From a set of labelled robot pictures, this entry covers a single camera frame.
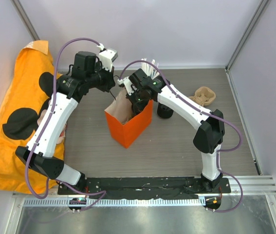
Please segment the brown pulp cup carrier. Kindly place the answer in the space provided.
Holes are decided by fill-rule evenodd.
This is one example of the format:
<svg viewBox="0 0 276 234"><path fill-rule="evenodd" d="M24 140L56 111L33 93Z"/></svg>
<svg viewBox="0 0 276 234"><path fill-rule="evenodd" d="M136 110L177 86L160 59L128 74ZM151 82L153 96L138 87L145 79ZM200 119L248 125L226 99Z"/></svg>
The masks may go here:
<svg viewBox="0 0 276 234"><path fill-rule="evenodd" d="M202 86L195 91L194 96L190 96L189 98L204 107L210 105L215 100L216 94L210 88Z"/></svg>

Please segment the black plastic cup lid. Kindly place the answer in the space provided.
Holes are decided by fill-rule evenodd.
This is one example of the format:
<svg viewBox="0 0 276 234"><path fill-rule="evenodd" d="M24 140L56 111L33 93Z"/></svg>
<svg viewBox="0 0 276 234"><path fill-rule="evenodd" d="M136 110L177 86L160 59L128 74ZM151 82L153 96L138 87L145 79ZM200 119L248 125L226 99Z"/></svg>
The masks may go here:
<svg viewBox="0 0 276 234"><path fill-rule="evenodd" d="M143 110L144 110L143 105L140 105L138 103L135 103L135 104L132 105L132 111L133 111L135 116L140 114Z"/></svg>

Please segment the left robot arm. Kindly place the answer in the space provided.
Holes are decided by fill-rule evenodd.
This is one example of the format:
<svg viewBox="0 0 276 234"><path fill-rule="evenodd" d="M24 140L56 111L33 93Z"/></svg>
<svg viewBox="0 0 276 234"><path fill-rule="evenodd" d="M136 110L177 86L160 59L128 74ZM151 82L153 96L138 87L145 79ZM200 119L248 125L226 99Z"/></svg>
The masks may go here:
<svg viewBox="0 0 276 234"><path fill-rule="evenodd" d="M86 177L56 158L55 147L68 118L90 89L109 92L115 86L113 62L118 54L113 49L104 49L98 55L80 51L75 55L72 70L56 81L56 93L34 136L26 146L16 149L17 157L29 169L68 184L76 195L86 190Z"/></svg>

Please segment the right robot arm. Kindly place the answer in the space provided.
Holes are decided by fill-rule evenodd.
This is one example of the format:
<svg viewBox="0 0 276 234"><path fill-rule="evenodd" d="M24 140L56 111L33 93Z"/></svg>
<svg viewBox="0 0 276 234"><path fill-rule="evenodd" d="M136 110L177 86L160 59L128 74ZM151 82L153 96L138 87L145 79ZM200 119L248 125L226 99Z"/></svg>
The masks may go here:
<svg viewBox="0 0 276 234"><path fill-rule="evenodd" d="M148 76L142 69L119 81L127 91L132 109L140 113L147 102L153 100L183 117L196 130L193 144L202 156L202 188L214 192L220 185L222 172L218 169L216 153L221 149L225 134L224 124L219 120L223 113L210 111L179 92L168 80L158 75Z"/></svg>

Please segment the orange paper bag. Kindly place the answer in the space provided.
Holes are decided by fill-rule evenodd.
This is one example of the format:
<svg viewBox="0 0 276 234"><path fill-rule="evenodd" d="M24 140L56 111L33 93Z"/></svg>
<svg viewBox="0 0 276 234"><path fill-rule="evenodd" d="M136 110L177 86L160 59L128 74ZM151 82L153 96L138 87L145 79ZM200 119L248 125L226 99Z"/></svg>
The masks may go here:
<svg viewBox="0 0 276 234"><path fill-rule="evenodd" d="M148 101L143 111L136 115L126 94L126 89L121 88L104 112L111 137L127 149L151 124L153 101Z"/></svg>

